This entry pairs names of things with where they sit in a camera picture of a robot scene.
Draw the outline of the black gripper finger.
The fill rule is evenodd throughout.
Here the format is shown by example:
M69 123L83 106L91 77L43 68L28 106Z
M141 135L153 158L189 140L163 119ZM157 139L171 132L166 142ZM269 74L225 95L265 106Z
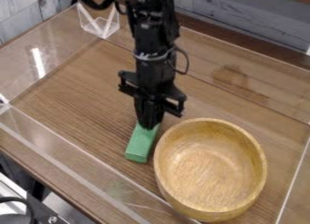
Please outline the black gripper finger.
M141 126L145 129L153 128L153 101L135 97L135 113Z
M165 109L163 105L159 102L154 103L154 110L153 110L153 126L157 126L163 119Z

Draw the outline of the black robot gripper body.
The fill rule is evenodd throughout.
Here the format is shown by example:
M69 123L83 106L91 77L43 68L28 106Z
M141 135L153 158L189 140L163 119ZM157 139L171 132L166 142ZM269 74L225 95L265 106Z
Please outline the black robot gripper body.
M134 72L119 71L119 90L134 98L142 97L153 101L153 110L154 103L159 102L165 112L181 117L187 96L175 87L175 61L138 60L135 66Z

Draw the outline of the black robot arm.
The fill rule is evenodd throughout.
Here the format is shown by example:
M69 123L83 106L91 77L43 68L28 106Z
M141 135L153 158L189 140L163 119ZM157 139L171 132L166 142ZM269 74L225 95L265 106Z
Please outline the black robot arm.
M175 86L177 46L181 25L175 15L175 0L82 0L95 10L114 6L127 16L135 39L135 70L121 71L119 90L134 97L141 126L150 130L166 113L183 114L186 94Z

